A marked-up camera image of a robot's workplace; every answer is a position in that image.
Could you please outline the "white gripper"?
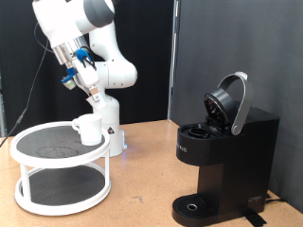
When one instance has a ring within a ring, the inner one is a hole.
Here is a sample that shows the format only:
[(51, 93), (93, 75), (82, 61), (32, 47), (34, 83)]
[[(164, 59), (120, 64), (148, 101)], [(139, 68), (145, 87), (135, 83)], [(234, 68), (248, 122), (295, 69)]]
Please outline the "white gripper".
[(76, 70), (74, 81), (82, 88), (90, 90), (91, 97), (95, 101), (100, 101), (101, 94), (96, 86), (99, 83), (98, 74), (96, 70), (90, 65), (83, 65), (79, 60), (73, 60), (72, 66)]

